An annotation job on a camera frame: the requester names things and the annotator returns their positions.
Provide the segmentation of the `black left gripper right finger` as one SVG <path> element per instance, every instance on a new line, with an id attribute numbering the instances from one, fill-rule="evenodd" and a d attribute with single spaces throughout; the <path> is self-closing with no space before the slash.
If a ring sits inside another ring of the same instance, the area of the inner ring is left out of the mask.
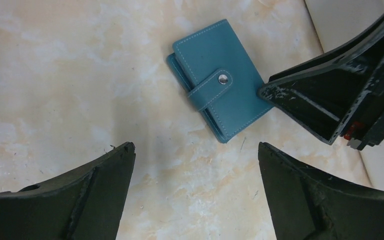
<path id="1" fill-rule="evenodd" d="M 279 240 L 384 240 L 384 191 L 258 146 L 264 191 Z"/>

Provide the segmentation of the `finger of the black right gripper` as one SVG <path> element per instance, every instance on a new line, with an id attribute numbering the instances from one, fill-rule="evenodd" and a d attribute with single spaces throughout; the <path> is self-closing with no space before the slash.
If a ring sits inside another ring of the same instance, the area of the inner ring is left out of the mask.
<path id="1" fill-rule="evenodd" d="M 258 96 L 322 142 L 384 140 L 384 14 L 343 45 L 272 75 Z"/>

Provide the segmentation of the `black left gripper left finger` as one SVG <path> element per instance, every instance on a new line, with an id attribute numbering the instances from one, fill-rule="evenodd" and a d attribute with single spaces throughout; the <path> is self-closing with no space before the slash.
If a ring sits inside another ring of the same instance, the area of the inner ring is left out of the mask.
<path id="1" fill-rule="evenodd" d="M 126 142 L 46 181 L 0 192 L 0 240 L 114 240 L 135 158 Z"/>

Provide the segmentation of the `blue leather card holder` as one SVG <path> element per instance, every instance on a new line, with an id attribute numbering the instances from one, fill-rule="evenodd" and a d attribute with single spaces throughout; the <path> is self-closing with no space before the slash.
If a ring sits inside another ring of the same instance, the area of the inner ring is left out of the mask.
<path id="1" fill-rule="evenodd" d="M 167 64 L 220 143 L 272 109 L 258 96 L 263 79 L 226 19 L 175 41 L 172 49 Z"/>

